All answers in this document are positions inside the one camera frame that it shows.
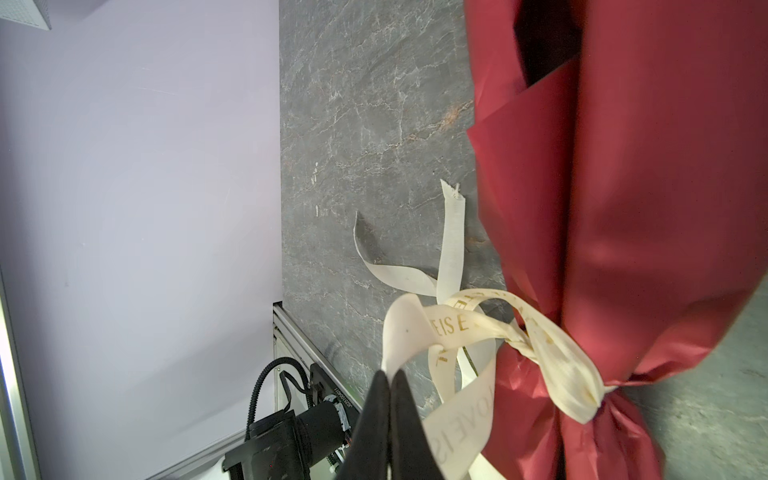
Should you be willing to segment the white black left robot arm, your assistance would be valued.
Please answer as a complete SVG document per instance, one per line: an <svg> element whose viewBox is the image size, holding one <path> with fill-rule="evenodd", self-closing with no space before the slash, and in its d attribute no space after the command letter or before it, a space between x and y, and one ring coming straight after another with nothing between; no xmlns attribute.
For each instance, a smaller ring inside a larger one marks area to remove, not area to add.
<svg viewBox="0 0 768 480"><path fill-rule="evenodd" d="M267 377L276 372L286 405L260 420L256 409ZM361 408L317 363L292 357L271 361L252 390L243 443L227 452L228 479L309 479L326 463L335 473L346 457Z"/></svg>

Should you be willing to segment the cream printed ribbon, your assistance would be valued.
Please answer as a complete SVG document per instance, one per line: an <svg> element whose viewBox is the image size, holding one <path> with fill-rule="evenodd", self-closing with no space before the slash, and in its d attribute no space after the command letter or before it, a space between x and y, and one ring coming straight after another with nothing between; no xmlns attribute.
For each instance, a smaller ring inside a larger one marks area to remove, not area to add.
<svg viewBox="0 0 768 480"><path fill-rule="evenodd" d="M402 291L383 326L381 368L392 378L427 352L441 405L422 425L447 479L498 479L481 451L494 417L499 341L537 364L553 403L580 424L592 420L611 387L592 360L559 326L520 297L496 289L462 289L466 199L447 182L438 274L407 266L366 268Z"/></svg>

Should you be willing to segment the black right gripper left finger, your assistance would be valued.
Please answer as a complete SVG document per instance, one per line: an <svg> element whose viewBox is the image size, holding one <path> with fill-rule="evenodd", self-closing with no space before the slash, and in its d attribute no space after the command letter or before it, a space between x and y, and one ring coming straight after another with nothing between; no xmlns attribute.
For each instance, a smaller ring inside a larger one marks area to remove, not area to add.
<svg viewBox="0 0 768 480"><path fill-rule="evenodd" d="M390 384L386 374L374 374L351 445L336 474L338 480L385 480L390 447Z"/></svg>

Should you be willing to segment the dark red wrapping paper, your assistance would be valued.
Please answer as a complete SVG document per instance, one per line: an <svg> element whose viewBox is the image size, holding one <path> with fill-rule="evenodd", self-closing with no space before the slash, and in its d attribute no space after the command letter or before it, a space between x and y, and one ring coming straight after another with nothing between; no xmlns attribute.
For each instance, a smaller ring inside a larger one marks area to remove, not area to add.
<svg viewBox="0 0 768 480"><path fill-rule="evenodd" d="M509 479L658 479L623 388L697 366L767 271L767 5L464 10L481 222L507 289L608 387L578 422L503 346L485 456Z"/></svg>

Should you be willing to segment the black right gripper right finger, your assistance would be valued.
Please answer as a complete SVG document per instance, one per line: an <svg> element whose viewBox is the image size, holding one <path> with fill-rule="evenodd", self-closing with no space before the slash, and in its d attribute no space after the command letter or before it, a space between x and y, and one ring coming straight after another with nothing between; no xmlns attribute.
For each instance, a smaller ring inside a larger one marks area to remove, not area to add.
<svg viewBox="0 0 768 480"><path fill-rule="evenodd" d="M390 467L395 480L443 480L428 443L406 374L390 384Z"/></svg>

